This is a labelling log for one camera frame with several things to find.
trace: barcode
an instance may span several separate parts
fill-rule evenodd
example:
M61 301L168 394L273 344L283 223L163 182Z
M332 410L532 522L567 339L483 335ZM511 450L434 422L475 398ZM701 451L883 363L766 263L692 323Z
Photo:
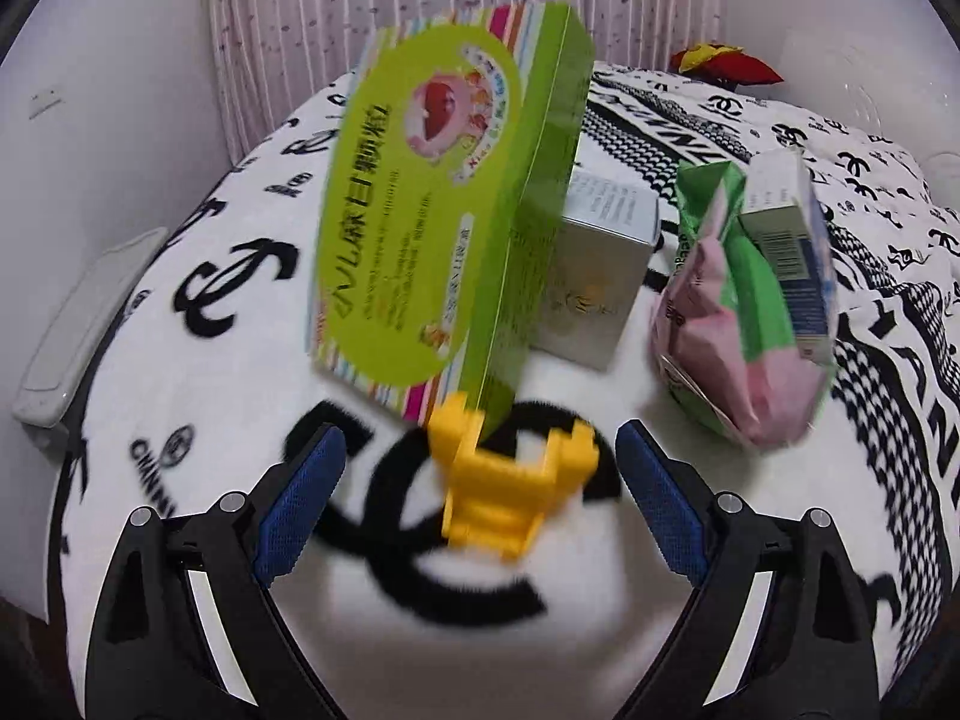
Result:
M770 263L778 281L807 279L810 274L803 261L800 243L792 233L767 233L763 236L761 250Z

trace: medicine box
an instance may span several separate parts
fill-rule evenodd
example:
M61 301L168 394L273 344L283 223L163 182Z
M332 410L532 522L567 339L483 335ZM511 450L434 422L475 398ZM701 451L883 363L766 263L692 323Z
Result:
M421 424L454 391L490 428L509 413L592 63L562 2L373 35L320 215L319 367Z
M798 151L778 148L752 158L740 221L784 293L800 354L832 365L836 277L824 215Z

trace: cartoon illustration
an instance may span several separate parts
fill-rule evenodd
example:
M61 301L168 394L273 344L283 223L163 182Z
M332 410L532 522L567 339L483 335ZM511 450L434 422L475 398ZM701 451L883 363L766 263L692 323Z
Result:
M491 123L493 99L488 79L476 68L462 76L435 73L412 95L403 120L407 145L433 162L458 143L472 151Z
M440 357L446 357L450 351L450 333L439 324L425 324L421 327L421 343L425 343Z

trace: cardboard box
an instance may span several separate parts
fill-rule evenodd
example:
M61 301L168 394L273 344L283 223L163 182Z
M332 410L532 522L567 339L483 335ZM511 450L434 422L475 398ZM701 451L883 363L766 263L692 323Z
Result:
M574 170L541 304L536 346L604 370L659 237L659 196Z
M836 277L824 215L798 151L778 148L752 158L740 221L773 268L800 354L832 365Z
M320 367L420 423L465 391L496 427L534 329L592 63L561 2L373 35L320 219Z

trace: bed sheet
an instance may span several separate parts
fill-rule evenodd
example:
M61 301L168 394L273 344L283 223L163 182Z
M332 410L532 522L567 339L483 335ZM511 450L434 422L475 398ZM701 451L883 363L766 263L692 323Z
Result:
M324 421L344 429L350 462L272 595L352 718L613 716L689 592L613 466L613 436L630 418L759 512L831 512L870 599L880 689L909 662L960 565L960 223L929 203L895 143L680 76L594 70L577 165L655 189L662 235L611 368L533 352L507 427L522 449L575 416L591 422L601 461L583 494L515 565L445 548L424 431L309 365L307 298L343 76L176 230L104 354L62 521L81 706L97 596L128 513L200 512L249 490ZM805 440L747 454L666 394L648 328L676 254L680 161L743 167L780 145L803 150L827 216L841 285L837 370ZM736 686L749 647L734 644L715 692Z

